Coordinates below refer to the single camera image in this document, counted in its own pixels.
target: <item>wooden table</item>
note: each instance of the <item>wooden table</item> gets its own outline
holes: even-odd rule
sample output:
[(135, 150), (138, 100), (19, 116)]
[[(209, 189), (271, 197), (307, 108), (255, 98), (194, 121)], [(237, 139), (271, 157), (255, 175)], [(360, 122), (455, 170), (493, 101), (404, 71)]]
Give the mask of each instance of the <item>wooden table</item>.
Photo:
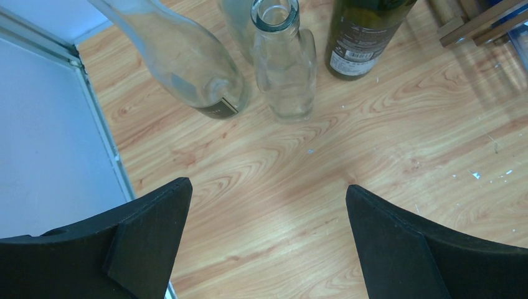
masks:
[(528, 75), (511, 45), (444, 49), (419, 1), (375, 69), (342, 82), (323, 64), (331, 2), (301, 2), (319, 73), (313, 118), (296, 125), (273, 121), (213, 0), (165, 4), (215, 34), (252, 83), (233, 120), (169, 96), (115, 27), (80, 46), (138, 195), (179, 176), (194, 185), (171, 277), (181, 299), (367, 298), (350, 184), (528, 247)]

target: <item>white panel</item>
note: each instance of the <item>white panel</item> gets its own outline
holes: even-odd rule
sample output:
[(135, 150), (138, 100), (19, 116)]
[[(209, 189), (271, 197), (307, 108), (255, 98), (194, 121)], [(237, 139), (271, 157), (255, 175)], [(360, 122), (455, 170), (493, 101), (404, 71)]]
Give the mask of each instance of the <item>white panel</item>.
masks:
[(73, 69), (0, 39), (0, 238), (126, 202)]
[(71, 44), (108, 20), (87, 0), (0, 0), (0, 6)]

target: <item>green wine bottle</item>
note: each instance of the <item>green wine bottle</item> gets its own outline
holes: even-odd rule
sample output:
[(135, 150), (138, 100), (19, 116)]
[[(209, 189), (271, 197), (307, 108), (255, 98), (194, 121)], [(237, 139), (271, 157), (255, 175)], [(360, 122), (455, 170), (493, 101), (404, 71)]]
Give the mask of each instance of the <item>green wine bottle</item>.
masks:
[(376, 64), (417, 0), (335, 0), (326, 67), (337, 78), (357, 80)]

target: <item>glass bottle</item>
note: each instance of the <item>glass bottle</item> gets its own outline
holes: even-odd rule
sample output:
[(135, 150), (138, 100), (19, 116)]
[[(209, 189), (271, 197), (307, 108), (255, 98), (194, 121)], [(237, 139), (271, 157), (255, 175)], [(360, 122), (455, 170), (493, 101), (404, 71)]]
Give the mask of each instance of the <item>glass bottle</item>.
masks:
[(325, 62), (342, 80), (367, 75), (417, 0), (335, 0)]
[(216, 119), (240, 113), (248, 91), (220, 41), (158, 0), (89, 0), (138, 48), (153, 77), (174, 97)]
[(238, 49), (253, 64), (253, 41), (255, 26), (251, 21), (253, 0), (217, 0), (220, 12), (224, 15), (227, 30), (235, 40)]
[(317, 59), (312, 32), (299, 29), (299, 2), (255, 0), (251, 16), (257, 28), (253, 53), (258, 88), (279, 121), (309, 119)]

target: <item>metal frame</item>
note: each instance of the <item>metal frame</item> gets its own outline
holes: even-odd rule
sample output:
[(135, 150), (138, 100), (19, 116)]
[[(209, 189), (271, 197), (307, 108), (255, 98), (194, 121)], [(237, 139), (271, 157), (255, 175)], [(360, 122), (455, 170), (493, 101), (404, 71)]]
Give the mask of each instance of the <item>metal frame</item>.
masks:
[[(75, 45), (68, 44), (61, 38), (27, 22), (2, 6), (0, 6), (0, 39), (5, 39), (25, 50), (70, 67), (75, 72), (126, 201), (135, 199), (136, 194), (121, 162), (110, 128)], [(165, 299), (177, 299), (170, 282)]]

